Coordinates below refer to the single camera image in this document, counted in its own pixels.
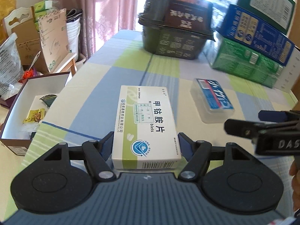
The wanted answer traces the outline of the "person's right hand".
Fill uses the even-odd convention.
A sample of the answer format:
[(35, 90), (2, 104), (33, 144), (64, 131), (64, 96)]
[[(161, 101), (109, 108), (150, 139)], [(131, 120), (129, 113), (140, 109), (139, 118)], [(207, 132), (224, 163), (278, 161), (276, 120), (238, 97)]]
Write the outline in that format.
[(293, 200), (293, 210), (296, 212), (300, 208), (300, 178), (299, 169), (296, 166), (295, 161), (291, 164), (289, 175), (292, 176), (291, 187), (293, 190), (292, 200)]

